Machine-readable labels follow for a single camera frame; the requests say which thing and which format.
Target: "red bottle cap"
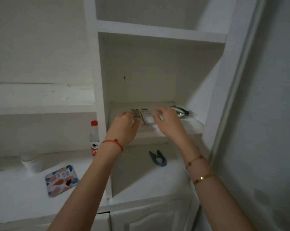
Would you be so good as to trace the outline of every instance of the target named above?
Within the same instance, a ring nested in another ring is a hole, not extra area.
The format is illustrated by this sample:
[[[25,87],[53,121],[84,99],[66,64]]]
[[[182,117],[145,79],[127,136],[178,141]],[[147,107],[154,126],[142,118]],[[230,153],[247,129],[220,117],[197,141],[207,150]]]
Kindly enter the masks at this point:
[[[98,125],[98,122],[97,121],[91,121],[91,126],[97,126]]]

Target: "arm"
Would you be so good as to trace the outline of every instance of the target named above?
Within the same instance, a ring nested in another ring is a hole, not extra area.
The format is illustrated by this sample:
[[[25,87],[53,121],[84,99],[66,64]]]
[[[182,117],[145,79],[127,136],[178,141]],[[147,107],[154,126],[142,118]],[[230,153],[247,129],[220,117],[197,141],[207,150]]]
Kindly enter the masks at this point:
[[[139,128],[139,120],[133,123],[132,112],[123,112],[112,123],[106,140],[117,139],[125,147],[131,142]],[[121,153],[116,143],[106,142],[84,176],[67,199],[48,231],[90,230],[95,219],[112,167]]]
[[[161,108],[163,121],[157,114],[154,119],[163,134],[170,137],[178,146],[186,165],[200,156],[194,142],[189,139],[176,112],[171,108]],[[208,162],[202,158],[192,162],[188,167],[192,181],[212,172]],[[242,230],[256,231],[255,227],[244,214],[236,200],[217,176],[211,176],[195,185],[195,191],[204,213],[213,231]]]

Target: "blue clip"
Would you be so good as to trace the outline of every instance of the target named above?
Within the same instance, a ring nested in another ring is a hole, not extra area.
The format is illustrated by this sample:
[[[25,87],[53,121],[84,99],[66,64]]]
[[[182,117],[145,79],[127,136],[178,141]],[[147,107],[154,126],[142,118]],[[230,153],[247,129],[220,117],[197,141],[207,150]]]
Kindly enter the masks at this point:
[[[164,155],[162,155],[162,153],[161,153],[160,150],[157,150],[157,155],[154,154],[154,153],[152,153],[151,151],[149,152],[149,155],[150,155],[152,161],[153,161],[156,165],[158,165],[158,166],[160,166],[160,167],[164,167],[164,166],[167,165],[167,161],[166,161]],[[161,162],[161,163],[158,162],[158,161],[157,161],[157,158],[162,159],[162,162]]]

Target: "plastic bottle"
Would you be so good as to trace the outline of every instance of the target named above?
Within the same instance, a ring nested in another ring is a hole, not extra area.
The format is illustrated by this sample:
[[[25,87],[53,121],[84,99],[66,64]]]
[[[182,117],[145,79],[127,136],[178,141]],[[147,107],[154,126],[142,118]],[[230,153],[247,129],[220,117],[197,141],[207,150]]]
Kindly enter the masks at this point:
[[[91,153],[93,156],[96,156],[98,147],[100,145],[99,140],[99,131],[98,131],[98,122],[97,121],[91,121],[91,132],[89,134],[90,138],[90,147],[91,147]]]

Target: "red string bracelet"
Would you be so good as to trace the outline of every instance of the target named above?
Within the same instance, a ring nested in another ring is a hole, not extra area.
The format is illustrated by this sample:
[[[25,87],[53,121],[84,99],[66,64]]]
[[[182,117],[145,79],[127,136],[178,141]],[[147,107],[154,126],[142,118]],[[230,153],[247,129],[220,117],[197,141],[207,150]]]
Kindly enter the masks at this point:
[[[124,150],[123,146],[120,145],[120,143],[117,142],[117,140],[104,140],[101,144],[103,144],[104,142],[113,142],[113,143],[116,143],[121,148],[122,152]]]

